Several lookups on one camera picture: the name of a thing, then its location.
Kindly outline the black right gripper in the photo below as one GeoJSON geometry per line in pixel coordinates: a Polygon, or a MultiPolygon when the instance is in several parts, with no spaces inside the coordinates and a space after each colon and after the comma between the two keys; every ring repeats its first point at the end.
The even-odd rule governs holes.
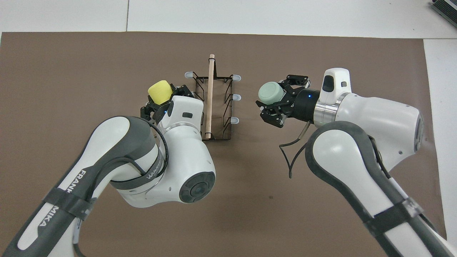
{"type": "Polygon", "coordinates": [[[297,94],[296,97],[293,97],[293,104],[286,105],[277,102],[267,105],[256,101],[256,105],[261,110],[261,119],[275,127],[283,127],[288,117],[301,121],[314,121],[313,116],[320,91],[307,89],[309,87],[308,76],[287,75],[286,79],[281,81],[281,88],[288,94],[297,94]]]}

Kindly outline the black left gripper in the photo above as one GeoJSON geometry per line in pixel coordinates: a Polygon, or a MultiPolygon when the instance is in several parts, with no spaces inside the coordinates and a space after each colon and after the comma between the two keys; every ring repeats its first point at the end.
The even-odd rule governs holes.
{"type": "Polygon", "coordinates": [[[156,104],[151,96],[147,96],[148,102],[145,106],[141,107],[141,118],[151,120],[152,116],[154,122],[160,122],[165,115],[171,115],[174,106],[174,102],[172,101],[174,96],[195,98],[193,92],[191,92],[186,85],[175,87],[173,84],[170,84],[170,87],[172,89],[170,101],[161,105],[156,104]]]}

